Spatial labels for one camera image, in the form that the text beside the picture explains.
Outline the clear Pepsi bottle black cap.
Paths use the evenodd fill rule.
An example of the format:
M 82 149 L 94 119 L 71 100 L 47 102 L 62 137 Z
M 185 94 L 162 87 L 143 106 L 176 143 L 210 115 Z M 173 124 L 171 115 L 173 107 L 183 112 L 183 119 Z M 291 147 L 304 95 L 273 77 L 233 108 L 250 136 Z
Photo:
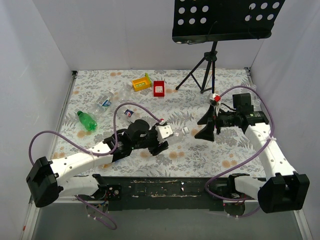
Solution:
M 138 119 L 137 113 L 126 106 L 121 106 L 117 110 L 115 117 L 127 124 L 134 123 Z

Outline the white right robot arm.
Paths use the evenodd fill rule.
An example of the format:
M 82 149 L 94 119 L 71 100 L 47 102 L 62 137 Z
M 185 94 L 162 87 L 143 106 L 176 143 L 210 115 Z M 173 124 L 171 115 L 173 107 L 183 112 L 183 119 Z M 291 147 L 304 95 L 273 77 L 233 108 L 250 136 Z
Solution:
M 214 141 L 214 135 L 222 128 L 238 127 L 253 145 L 265 173 L 260 181 L 246 173 L 234 173 L 227 179 L 221 199 L 244 201 L 246 197 L 258 201 L 265 213 L 301 210 L 310 186 L 306 174 L 299 174 L 282 153 L 274 128 L 263 111 L 255 111 L 249 93 L 232 96 L 233 110 L 221 109 L 221 97 L 215 93 L 209 96 L 209 108 L 198 121 L 203 129 L 196 139 Z

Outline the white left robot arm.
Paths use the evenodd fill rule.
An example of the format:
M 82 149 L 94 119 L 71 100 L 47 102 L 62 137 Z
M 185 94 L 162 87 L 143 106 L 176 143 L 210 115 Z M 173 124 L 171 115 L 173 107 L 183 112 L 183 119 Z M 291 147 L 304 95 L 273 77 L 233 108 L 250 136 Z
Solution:
M 52 160 L 38 158 L 26 177 L 35 206 L 46 207 L 60 197 L 78 194 L 92 196 L 95 200 L 103 199 L 107 193 L 103 184 L 92 176 L 74 177 L 126 158 L 133 150 L 148 149 L 156 156 L 168 149 L 167 140 L 173 135 L 172 127 L 164 121 L 150 127 L 146 121 L 138 119 L 87 150 Z

